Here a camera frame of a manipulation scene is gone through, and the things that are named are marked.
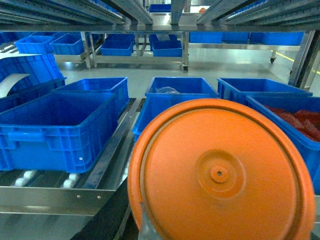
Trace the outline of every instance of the blue plastic crate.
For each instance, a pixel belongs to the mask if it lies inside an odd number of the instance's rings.
[[[218,92],[221,99],[247,105],[249,97],[312,96],[308,91],[263,78],[218,78]]]
[[[11,74],[29,74],[29,76],[18,81],[11,88],[10,95],[64,77],[52,54],[0,59],[0,82]]]
[[[296,130],[289,123],[267,109],[264,105],[281,108],[290,113],[299,110],[320,112],[320,97],[248,97],[248,106],[265,115],[280,127],[290,138],[303,157],[309,170],[314,190],[320,194],[320,142],[313,141]]]
[[[109,34],[105,41],[122,41],[122,42],[130,42],[133,44],[136,43],[134,34]]]
[[[151,4],[149,13],[171,13],[171,4]]]
[[[34,33],[33,31],[15,31],[15,32],[13,32],[16,40],[20,40],[20,39],[24,39],[26,37],[29,37],[33,33]]]
[[[177,38],[177,35],[174,35],[174,34],[167,34],[169,39],[172,40],[172,41],[177,41],[178,38]],[[149,35],[149,43],[150,43],[150,49],[153,51],[153,46],[154,46],[154,42],[158,42],[158,41],[161,41],[157,34],[150,34]]]
[[[75,35],[77,38],[82,40],[81,33],[79,31],[70,31],[67,34]],[[91,47],[90,33],[89,32],[86,33],[86,38],[87,38],[87,41],[88,41],[88,47]],[[100,34],[92,34],[93,42],[98,41],[100,38],[101,38]]]
[[[0,98],[0,113],[20,106],[39,97],[49,94],[52,90],[65,85],[65,77],[55,79],[37,86],[25,89],[19,93]]]
[[[0,113],[0,169],[88,171],[117,127],[114,97],[54,92]]]
[[[61,88],[66,85],[65,82],[66,77],[54,79],[45,83],[41,83],[34,87],[30,87],[24,90],[19,91],[14,95],[19,96],[19,104],[25,104],[37,98],[40,98],[44,95],[49,94],[52,90],[57,88]]]
[[[49,36],[49,37],[54,37],[54,39],[58,39],[65,35],[66,32],[61,32],[61,31],[38,31],[32,34],[31,36]]]
[[[3,32],[0,31],[0,45],[9,43],[16,39],[16,36],[13,32]]]
[[[224,32],[222,41],[224,42],[243,42],[246,43],[249,39],[249,32]]]
[[[190,32],[190,43],[220,44],[222,43],[223,32]]]
[[[159,93],[161,88],[170,87],[177,92],[174,95],[190,96],[192,98],[219,97],[214,88],[202,77],[154,77],[145,92],[147,97],[172,96],[172,93]]]
[[[256,32],[251,34],[251,41],[266,45],[300,45],[303,32]]]
[[[27,36],[14,42],[14,45],[21,54],[50,54],[53,52],[50,43],[53,36]]]
[[[250,41],[254,43],[262,43],[263,37],[264,37],[263,32],[252,32],[250,35]]]
[[[218,96],[209,96],[206,98],[217,98]],[[146,126],[160,113],[167,110],[168,108],[194,99],[201,99],[202,95],[185,95],[185,94],[174,94],[174,95],[161,95],[161,96],[148,96],[143,104],[142,110],[139,114],[138,119],[132,129],[134,134],[134,141],[136,142],[141,135],[142,131]]]
[[[155,41],[152,46],[155,57],[182,57],[181,41]]]
[[[100,48],[105,56],[131,56],[134,52],[134,43],[130,41],[105,41]]]
[[[50,45],[53,52],[58,55],[80,55],[85,51],[81,36],[76,34],[66,34]]]
[[[57,91],[113,93],[115,94],[115,111],[118,113],[118,117],[129,103],[127,77],[85,78],[60,87]]]
[[[21,103],[19,94],[13,94],[7,97],[0,98],[0,113],[15,108],[20,104]]]

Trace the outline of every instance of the gray floor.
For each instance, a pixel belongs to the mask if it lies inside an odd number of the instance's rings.
[[[203,77],[215,88],[218,77],[268,78],[287,83],[293,62],[277,55],[275,63],[270,64],[271,53],[259,50],[190,49],[189,73],[183,73],[178,65],[101,64],[96,69],[88,70],[85,64],[60,63],[59,67],[67,77],[67,83],[83,78],[128,77],[129,96],[143,98],[152,77]],[[293,59],[296,54],[281,53]],[[320,96],[320,74],[317,74],[311,91],[315,96]],[[1,214],[0,236],[6,240],[69,240],[89,219]]]

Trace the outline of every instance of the red material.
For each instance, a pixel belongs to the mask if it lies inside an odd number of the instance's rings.
[[[299,110],[296,113],[265,106],[312,141],[320,142],[320,112]]]
[[[303,125],[305,132],[320,142],[320,131],[309,120],[305,120]]]
[[[286,112],[286,111],[285,111],[284,109],[282,109],[282,108],[271,107],[271,106],[267,106],[267,105],[265,105],[265,107],[266,107],[267,109],[269,109],[270,111],[272,111],[273,113],[275,113],[275,114],[280,114],[280,113],[285,113],[285,112]]]
[[[316,127],[320,127],[320,112],[312,112],[308,110],[297,111],[294,116],[303,123],[305,120],[309,120]]]
[[[278,113],[277,115],[283,120],[285,120],[288,124],[293,126],[295,129],[299,130],[304,128],[302,123],[289,112],[281,112],[281,113]]]

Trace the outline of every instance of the yellow floor line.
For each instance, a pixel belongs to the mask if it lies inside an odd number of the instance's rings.
[[[283,58],[285,58],[285,59],[288,59],[288,60],[290,60],[291,62],[294,62],[294,61],[295,61],[294,59],[292,59],[292,58],[290,58],[290,57],[288,57],[288,56],[286,56],[286,55],[283,55],[283,54],[281,54],[281,53],[279,53],[279,52],[275,52],[275,54],[277,54],[277,55],[279,55],[279,56],[281,56],[281,57],[283,57]]]

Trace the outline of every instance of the stainless steel shelf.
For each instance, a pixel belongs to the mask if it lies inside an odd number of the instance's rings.
[[[63,188],[68,174],[37,171],[26,186],[14,183],[25,171],[0,172],[0,213],[93,216],[123,180],[134,136],[131,127],[143,101],[130,99],[105,150],[94,167],[79,175],[74,188]]]
[[[171,13],[148,13],[138,0],[103,0],[114,13],[87,0],[0,0],[1,31],[82,32],[290,32],[320,29],[319,0],[212,0],[205,13],[182,13],[190,0],[172,0]]]
[[[271,50],[298,52],[300,46],[234,44],[234,43],[189,43],[191,49],[235,49],[235,50]]]

